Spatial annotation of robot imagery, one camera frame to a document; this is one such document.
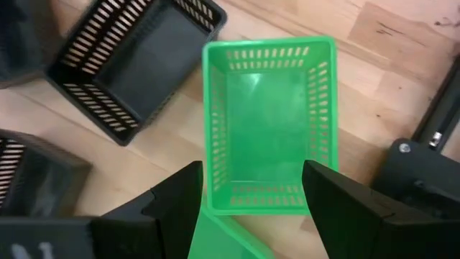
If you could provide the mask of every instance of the bolt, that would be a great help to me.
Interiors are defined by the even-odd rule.
[[[410,146],[409,144],[403,143],[400,145],[400,152],[402,153],[409,153],[410,152]]]

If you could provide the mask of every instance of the green plastic basket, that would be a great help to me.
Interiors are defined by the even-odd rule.
[[[231,217],[201,205],[188,259],[271,259],[272,251]]]
[[[309,214],[304,161],[339,164],[334,40],[212,42],[203,79],[210,210]]]

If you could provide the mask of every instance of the light wood floor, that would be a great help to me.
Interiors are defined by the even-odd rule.
[[[340,170],[361,183],[372,180],[394,139],[412,135],[460,49],[457,0],[216,2],[229,15],[221,40],[336,38]],[[65,34],[89,0],[53,0],[53,4]],[[0,91],[0,127],[39,135],[91,161],[94,170],[78,214],[98,215],[190,161],[205,160],[201,87],[197,66],[157,121],[129,147],[112,142],[44,81]],[[446,154],[460,160],[459,144],[460,137],[453,137]],[[236,219],[280,258],[327,258],[310,217]]]

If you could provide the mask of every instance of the plastic basket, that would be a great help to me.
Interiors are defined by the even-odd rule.
[[[202,201],[188,259],[203,258],[270,259],[275,256],[231,217],[212,215]]]
[[[38,137],[0,129],[0,216],[72,214],[90,169]]]
[[[308,214],[306,159],[338,167],[330,37],[212,42],[203,52],[214,214]]]
[[[99,0],[47,75],[105,133],[127,145],[194,69],[225,21],[210,0]]]
[[[1,0],[0,88],[43,76],[62,42],[50,0]]]

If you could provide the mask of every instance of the black metal bracket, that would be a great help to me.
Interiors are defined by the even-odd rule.
[[[460,119],[460,56],[411,140],[393,142],[371,187],[441,219],[460,219],[460,163],[441,154]]]
[[[438,93],[428,107],[428,111],[412,136],[412,140],[440,153],[460,119],[460,56]]]

